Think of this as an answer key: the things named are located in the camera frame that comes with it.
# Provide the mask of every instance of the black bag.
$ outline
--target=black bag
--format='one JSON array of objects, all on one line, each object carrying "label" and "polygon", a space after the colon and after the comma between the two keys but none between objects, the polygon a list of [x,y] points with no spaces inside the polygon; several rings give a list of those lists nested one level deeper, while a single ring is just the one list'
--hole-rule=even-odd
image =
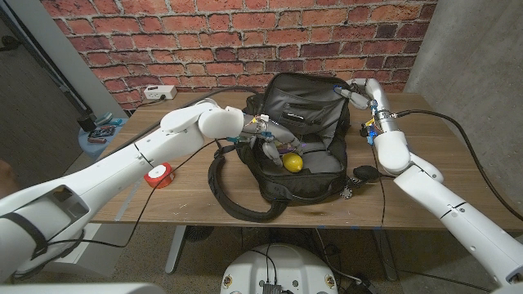
[{"label": "black bag", "polygon": [[[290,201],[319,203],[339,194],[347,183],[345,135],[350,126],[349,100],[337,94],[336,87],[349,88],[340,78],[302,73],[279,73],[270,81],[266,93],[247,98],[246,114],[267,114],[288,128],[302,143],[303,168],[296,173],[277,167],[260,148],[257,139],[236,143],[215,153],[209,168],[208,183],[221,206],[243,221],[263,222],[279,216]],[[236,149],[260,185],[261,196],[271,202],[268,212],[255,212],[231,201],[220,186],[224,153]]]}]

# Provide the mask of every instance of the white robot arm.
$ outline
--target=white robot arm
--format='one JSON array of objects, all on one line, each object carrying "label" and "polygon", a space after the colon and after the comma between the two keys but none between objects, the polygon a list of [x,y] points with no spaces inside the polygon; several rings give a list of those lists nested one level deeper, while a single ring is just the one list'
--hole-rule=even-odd
[{"label": "white robot arm", "polygon": [[373,142],[383,168],[398,175],[394,182],[439,218],[500,287],[520,282],[523,245],[442,185],[443,176],[433,165],[409,152],[405,134],[396,125],[387,96],[378,81],[356,78],[347,83],[364,89],[372,100],[370,108],[374,123],[381,130]]},{"label": "white robot arm", "polygon": [[[67,253],[74,243],[48,244],[80,238],[83,227],[112,197],[153,167],[192,154],[203,145],[203,136],[239,136],[245,121],[252,119],[239,109],[221,109],[206,99],[165,115],[158,130],[90,167],[0,200],[0,282],[15,272],[38,270]],[[249,128],[250,136],[299,143],[289,130],[271,121],[263,125],[259,130]]]}]

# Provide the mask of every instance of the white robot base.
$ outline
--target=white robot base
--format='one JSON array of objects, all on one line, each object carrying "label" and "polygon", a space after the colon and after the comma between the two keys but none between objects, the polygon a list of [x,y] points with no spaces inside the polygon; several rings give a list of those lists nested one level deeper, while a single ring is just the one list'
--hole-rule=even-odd
[{"label": "white robot base", "polygon": [[271,244],[267,254],[268,246],[255,247],[233,261],[223,274],[220,293],[337,293],[333,272],[318,256],[283,243]]}]

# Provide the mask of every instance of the backpack strap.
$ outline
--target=backpack strap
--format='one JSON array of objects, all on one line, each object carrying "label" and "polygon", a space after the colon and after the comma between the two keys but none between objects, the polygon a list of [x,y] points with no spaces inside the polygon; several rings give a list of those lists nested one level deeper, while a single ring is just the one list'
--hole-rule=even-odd
[{"label": "backpack strap", "polygon": [[236,219],[252,222],[271,221],[272,219],[282,214],[285,208],[287,208],[287,200],[272,201],[270,204],[270,209],[267,212],[255,212],[230,200],[230,198],[221,188],[221,169],[226,162],[224,154],[234,150],[235,146],[229,145],[226,147],[221,147],[218,143],[218,147],[219,149],[214,154],[214,160],[209,167],[208,183],[211,187],[211,191],[214,194],[214,197],[216,197],[223,209],[225,209],[227,213]]}]

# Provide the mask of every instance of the floor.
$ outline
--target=floor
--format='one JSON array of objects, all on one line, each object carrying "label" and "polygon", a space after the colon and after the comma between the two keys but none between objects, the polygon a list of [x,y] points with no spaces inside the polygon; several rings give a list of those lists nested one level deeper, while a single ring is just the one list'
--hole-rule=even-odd
[{"label": "floor", "polygon": [[[71,166],[69,172],[91,163],[92,160],[82,155]],[[175,227],[171,225],[139,225],[110,278],[42,272],[22,283],[148,282],[159,285],[166,293],[218,293],[221,277],[227,266],[249,248],[268,243],[269,234],[276,242],[291,243],[315,251],[310,238],[297,229],[272,229],[270,232],[267,228],[245,228],[242,249],[241,228],[216,227],[209,238],[195,243],[187,242],[177,271],[168,275],[163,272],[163,267],[174,230]],[[412,274],[400,273],[400,281],[387,281],[371,231],[322,229],[320,232],[325,243],[332,243],[340,249],[342,271],[365,275],[380,293],[485,293]],[[396,268],[439,275],[495,289],[494,281],[450,233],[388,231],[387,234],[391,241]],[[339,256],[330,257],[336,266],[339,266]],[[342,286],[346,285],[347,281],[343,280]]]}]

